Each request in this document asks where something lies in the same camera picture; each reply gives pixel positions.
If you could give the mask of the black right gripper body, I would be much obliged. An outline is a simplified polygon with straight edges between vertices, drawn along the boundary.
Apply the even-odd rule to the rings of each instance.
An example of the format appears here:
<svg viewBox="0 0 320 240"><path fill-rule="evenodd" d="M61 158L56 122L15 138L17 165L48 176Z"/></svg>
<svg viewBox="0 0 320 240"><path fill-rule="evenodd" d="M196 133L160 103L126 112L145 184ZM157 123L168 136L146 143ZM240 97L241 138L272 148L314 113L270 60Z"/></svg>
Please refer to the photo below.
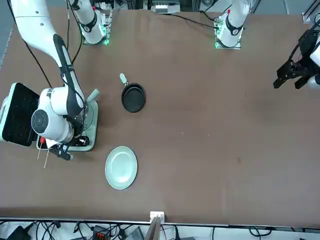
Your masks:
<svg viewBox="0 0 320 240"><path fill-rule="evenodd" d="M65 116L68 122L68 133L65 140L86 140L86 136L82 136L84 130L84 119L81 116L70 117Z"/></svg>

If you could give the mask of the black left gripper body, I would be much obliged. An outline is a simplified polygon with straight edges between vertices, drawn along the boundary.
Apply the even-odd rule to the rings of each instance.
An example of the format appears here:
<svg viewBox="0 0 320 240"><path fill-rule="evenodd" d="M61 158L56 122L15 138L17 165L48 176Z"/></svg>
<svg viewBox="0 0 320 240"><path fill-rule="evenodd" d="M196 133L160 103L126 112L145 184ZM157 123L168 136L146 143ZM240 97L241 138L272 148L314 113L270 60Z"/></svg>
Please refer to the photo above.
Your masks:
<svg viewBox="0 0 320 240"><path fill-rule="evenodd" d="M318 66L310 59L310 55L315 49L319 35L319 30L306 30L299 38L298 43L301 58L298 62L301 66L306 68L318 68Z"/></svg>

